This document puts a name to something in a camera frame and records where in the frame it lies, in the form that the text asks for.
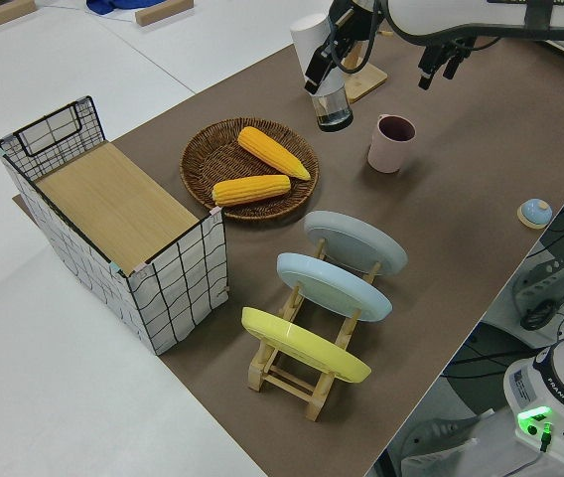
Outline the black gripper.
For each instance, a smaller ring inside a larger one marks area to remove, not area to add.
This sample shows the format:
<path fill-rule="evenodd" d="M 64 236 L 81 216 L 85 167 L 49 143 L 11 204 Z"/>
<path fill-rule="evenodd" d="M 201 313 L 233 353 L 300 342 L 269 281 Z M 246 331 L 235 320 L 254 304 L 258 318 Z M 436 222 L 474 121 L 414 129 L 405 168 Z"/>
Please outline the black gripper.
<path fill-rule="evenodd" d="M 305 90 L 317 92 L 335 67 L 347 75 L 359 67 L 359 41 L 367 41 L 379 25 L 379 4 L 371 0 L 336 0 L 329 9 L 333 34 L 318 47 L 305 71 Z"/>
<path fill-rule="evenodd" d="M 460 37 L 449 42 L 427 47 L 419 61 L 420 80 L 418 85 L 428 89 L 435 74 L 435 61 L 448 61 L 443 72 L 443 77 L 452 80 L 462 63 L 462 58 L 470 55 L 471 48 L 475 45 L 475 37 Z"/>

